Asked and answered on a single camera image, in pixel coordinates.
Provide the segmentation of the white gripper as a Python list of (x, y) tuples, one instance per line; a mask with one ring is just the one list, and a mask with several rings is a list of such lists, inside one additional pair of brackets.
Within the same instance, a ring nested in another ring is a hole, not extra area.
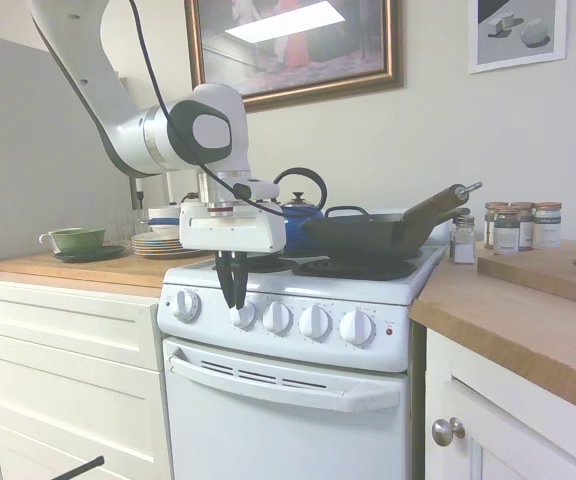
[[(255, 207), (234, 205), (231, 211), (212, 216), (200, 202), (180, 206), (179, 236), (185, 249), (248, 253), (275, 253), (286, 244), (285, 221), (273, 203)], [(216, 272), (229, 308), (244, 308), (248, 282), (248, 255), (234, 255), (234, 280), (230, 253), (216, 254)]]

